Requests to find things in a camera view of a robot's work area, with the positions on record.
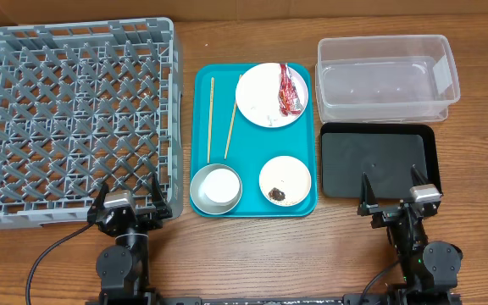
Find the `brown food scrap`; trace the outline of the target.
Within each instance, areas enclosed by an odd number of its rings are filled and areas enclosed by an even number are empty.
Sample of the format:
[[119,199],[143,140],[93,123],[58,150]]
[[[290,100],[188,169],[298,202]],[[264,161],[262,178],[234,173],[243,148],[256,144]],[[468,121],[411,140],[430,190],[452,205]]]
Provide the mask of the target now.
[[279,190],[278,188],[273,188],[269,192],[269,198],[274,201],[284,201],[286,198],[286,195],[283,191]]

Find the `small white plate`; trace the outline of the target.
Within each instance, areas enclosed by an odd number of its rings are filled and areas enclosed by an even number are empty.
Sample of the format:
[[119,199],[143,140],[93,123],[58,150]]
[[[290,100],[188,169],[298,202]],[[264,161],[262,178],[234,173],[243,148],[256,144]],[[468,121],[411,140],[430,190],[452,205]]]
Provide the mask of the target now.
[[[260,170],[258,184],[263,196],[274,205],[292,207],[302,202],[311,190],[312,177],[308,167],[292,156],[271,158]],[[269,192],[278,188],[286,195],[284,201],[269,198]]]

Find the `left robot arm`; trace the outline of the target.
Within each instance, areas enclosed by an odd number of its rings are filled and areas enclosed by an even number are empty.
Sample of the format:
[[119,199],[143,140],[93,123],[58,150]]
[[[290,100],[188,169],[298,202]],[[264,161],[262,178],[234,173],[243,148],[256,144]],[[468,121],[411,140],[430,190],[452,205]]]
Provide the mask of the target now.
[[105,248],[96,262],[101,280],[100,304],[161,304],[163,298],[149,280],[148,232],[163,227],[173,217],[156,177],[149,188],[151,208],[137,209],[127,191],[102,188],[87,213],[87,222],[115,240]]

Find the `grey bowl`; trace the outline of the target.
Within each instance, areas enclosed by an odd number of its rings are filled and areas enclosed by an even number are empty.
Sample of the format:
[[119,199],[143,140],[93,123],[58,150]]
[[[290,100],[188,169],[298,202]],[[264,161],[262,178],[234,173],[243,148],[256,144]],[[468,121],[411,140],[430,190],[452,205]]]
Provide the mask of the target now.
[[[227,205],[214,204],[211,200],[207,198],[207,196],[203,191],[203,182],[205,181],[206,176],[215,169],[229,169],[234,174],[236,174],[236,176],[239,179],[240,182],[239,193]],[[207,215],[217,216],[217,215],[227,214],[229,211],[231,211],[236,207],[236,205],[241,199],[242,193],[243,193],[243,185],[240,176],[231,167],[224,164],[206,165],[203,168],[199,169],[191,179],[191,184],[190,184],[191,202],[199,211]]]

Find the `red snack wrapper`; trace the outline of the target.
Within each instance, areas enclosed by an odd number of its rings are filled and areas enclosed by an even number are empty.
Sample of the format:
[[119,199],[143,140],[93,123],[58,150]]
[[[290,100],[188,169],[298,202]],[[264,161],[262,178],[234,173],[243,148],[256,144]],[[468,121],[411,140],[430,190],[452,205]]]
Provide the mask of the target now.
[[280,89],[278,94],[280,112],[283,116],[299,115],[303,107],[297,94],[297,88],[292,79],[287,64],[280,64]]

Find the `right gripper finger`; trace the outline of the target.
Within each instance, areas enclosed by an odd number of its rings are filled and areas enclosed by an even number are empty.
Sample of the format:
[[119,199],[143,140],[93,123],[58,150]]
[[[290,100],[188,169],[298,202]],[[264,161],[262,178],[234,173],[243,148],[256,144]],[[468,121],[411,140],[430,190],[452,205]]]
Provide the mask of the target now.
[[415,165],[411,167],[410,174],[411,174],[413,186],[424,186],[429,184],[428,178],[425,175],[423,175]]
[[360,207],[370,208],[377,205],[377,200],[368,176],[363,173],[361,179]]

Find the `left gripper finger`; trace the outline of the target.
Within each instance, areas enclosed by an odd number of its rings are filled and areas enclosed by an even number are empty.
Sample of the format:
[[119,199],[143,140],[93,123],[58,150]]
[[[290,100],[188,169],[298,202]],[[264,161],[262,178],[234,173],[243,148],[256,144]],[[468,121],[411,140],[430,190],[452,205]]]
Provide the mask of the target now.
[[158,182],[158,175],[156,173],[152,174],[152,204],[156,208],[162,208],[166,206],[166,200],[163,194],[163,190],[161,189],[159,182]]
[[101,185],[101,189],[99,193],[97,194],[97,197],[94,201],[94,203],[91,206],[91,210],[94,212],[98,212],[99,210],[103,209],[103,204],[105,201],[105,197],[109,193],[109,186],[106,182],[103,182]]

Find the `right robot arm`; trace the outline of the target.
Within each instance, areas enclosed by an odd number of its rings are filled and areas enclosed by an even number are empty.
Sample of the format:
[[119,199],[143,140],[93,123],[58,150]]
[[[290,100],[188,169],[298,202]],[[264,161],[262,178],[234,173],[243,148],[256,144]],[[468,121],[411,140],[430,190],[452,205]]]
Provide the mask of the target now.
[[[442,193],[416,167],[411,168],[413,186],[410,197],[397,205],[381,207],[366,174],[361,179],[358,215],[370,216],[371,227],[386,228],[397,260],[379,272],[358,297],[359,304],[460,304],[461,297],[452,293],[458,285],[462,250],[444,241],[428,241],[423,221],[438,213]],[[396,266],[404,282],[389,285],[383,295],[369,290]]]

